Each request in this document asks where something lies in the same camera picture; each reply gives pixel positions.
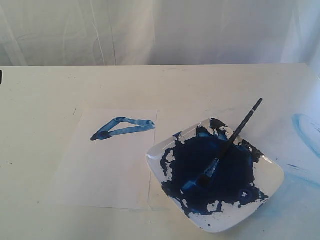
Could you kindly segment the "black paintbrush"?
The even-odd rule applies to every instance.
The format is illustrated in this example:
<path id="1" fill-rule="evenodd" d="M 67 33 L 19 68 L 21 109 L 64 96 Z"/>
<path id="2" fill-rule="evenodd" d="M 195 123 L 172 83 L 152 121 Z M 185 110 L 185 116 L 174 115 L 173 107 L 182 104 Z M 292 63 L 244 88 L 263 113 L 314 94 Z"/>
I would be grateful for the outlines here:
<path id="1" fill-rule="evenodd" d="M 217 169 L 220 160 L 226 155 L 228 149 L 233 144 L 233 142 L 236 140 L 236 138 L 239 136 L 240 132 L 243 130 L 243 128 L 246 126 L 246 124 L 249 122 L 255 111 L 258 109 L 260 104 L 263 102 L 263 98 L 260 98 L 255 105 L 252 107 L 250 112 L 246 115 L 246 117 L 243 119 L 243 121 L 240 123 L 240 125 L 236 128 L 236 130 L 233 132 L 232 136 L 228 139 L 228 141 L 223 145 L 221 148 L 219 154 L 217 157 L 213 160 L 213 162 L 210 164 L 210 166 L 204 171 L 202 175 L 200 175 L 196 179 L 196 184 L 200 187 L 207 187 L 213 177 L 213 174 L 215 170 Z"/>

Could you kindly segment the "white square paint plate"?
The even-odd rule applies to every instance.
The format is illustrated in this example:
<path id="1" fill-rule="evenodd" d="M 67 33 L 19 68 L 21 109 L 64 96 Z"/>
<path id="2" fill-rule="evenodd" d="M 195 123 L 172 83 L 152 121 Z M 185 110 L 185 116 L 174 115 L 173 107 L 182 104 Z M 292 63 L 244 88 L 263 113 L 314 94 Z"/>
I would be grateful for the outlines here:
<path id="1" fill-rule="evenodd" d="M 259 149 L 216 118 L 153 146 L 147 163 L 163 192 L 198 228 L 220 233 L 242 222 L 279 189 L 285 174 Z"/>

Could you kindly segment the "white paper sheet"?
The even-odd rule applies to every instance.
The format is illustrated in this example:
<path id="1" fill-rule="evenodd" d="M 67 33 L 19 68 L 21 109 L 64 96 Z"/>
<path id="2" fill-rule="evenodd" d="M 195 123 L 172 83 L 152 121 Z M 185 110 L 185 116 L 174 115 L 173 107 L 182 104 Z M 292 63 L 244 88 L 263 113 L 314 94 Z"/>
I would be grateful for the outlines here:
<path id="1" fill-rule="evenodd" d="M 158 122 L 157 107 L 86 105 L 67 144 L 44 202 L 54 206 L 166 212 L 167 197 L 154 192 L 156 179 L 147 160 L 156 129 L 104 140 L 92 136 L 117 117 Z"/>

